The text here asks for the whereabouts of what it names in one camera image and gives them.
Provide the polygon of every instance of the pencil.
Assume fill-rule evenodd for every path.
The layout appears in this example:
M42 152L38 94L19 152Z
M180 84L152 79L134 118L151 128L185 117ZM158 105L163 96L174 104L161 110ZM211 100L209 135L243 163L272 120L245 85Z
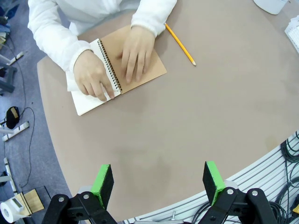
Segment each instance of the pencil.
M194 59L191 57L191 55L189 54L189 52L187 51L187 49L183 46L182 42L178 39L178 37L170 29L170 27L167 25L167 23L165 23L165 26L166 26L166 29L170 32L170 34L173 36L173 38L178 42L179 46L185 52L185 54L187 55L187 57L189 58L189 60L192 62L192 64L194 66L196 66L196 63L195 63Z

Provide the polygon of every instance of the beige table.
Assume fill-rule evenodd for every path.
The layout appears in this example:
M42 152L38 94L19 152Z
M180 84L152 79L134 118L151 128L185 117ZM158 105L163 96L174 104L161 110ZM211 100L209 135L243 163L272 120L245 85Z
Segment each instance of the beige table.
M53 145L72 194L111 163L109 211L141 215L202 191L205 160L224 178L276 147L299 127L299 54L284 33L298 12L277 16L252 1L179 0L155 49L168 73L79 117L63 71L38 63ZM93 41L130 23L131 14L80 38Z

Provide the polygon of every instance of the spiral binding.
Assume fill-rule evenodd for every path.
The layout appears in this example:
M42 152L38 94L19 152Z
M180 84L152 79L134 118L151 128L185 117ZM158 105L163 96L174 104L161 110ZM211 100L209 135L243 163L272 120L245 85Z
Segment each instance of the spiral binding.
M98 45L99 45L99 47L100 47L100 50L101 50L102 55L103 55L103 57L104 57L105 63L106 63L106 65L107 65L107 67L108 67L108 70L109 70L109 72L110 72L110 76L111 76L111 78L112 78L112 80L113 80L113 84L114 84L114 86L116 87L116 89L122 91L120 81L118 80L118 78L117 78L117 76L116 76L116 74L115 74L115 71L114 71L114 69L113 69L113 67L112 67L112 64L111 64L111 62L110 62L110 59L109 59L109 57L108 57L108 55L107 55L107 52L106 52L106 50L105 50L105 48L104 48L104 45L103 45L102 40L98 40Z

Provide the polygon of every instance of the blue carpet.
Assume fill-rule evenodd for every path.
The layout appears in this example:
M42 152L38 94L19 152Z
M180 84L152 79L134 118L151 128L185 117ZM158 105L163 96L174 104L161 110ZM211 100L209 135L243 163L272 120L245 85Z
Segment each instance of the blue carpet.
M22 133L16 135L3 144L0 142L0 171L5 170L4 157L6 156L10 164L10 169L19 192L23 190L27 192L37 188L44 206L47 207L50 198L44 188L48 190L50 196L55 194L67 194L70 191L65 182L64 176L60 169L42 105L42 99L39 89L36 64L45 54L41 52L33 39L31 31L27 28L29 8L27 1L22 1L16 15L9 23L11 24L11 39L6 46L11 47L14 54L24 51L25 55L18 63L13 66L18 69L14 77L15 91L13 93L5 93L0 97L0 120L5 117L6 111L11 106L19 107L20 112L24 107L31 107L35 114L35 128L33 132L31 151L32 171L28 184L21 188L27 182L29 175L29 142L33 131L33 113L31 110L25 110L19 124L29 121L30 127ZM68 25L68 21L63 18L63 24ZM2 48L0 53L7 58L13 58L10 49ZM22 81L21 71L24 77L24 85ZM13 196L10 184L0 187L0 201L4 201ZM34 222L39 224L42 221L45 210L35 213L32 218Z

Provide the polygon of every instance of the spiral notebook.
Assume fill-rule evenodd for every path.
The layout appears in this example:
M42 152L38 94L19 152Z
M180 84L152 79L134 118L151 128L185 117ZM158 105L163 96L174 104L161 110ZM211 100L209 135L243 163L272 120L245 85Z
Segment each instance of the spiral notebook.
M164 67L156 51L153 50L151 54L149 69L146 74L143 74L141 81L137 82L135 80L135 69L132 82L129 84L126 82L125 77L121 75L121 59L118 59L117 56L122 51L124 41L128 36L129 31L130 26L126 26L101 38L100 40L97 39L90 43L91 49L93 50L95 55L97 55L104 63L107 76L114 90L115 97L124 94L166 73L166 68ZM106 92L105 96L107 98L107 101L101 101L98 98L86 96L80 91L71 91L71 94L77 110L77 114L79 116L110 100L110 97Z

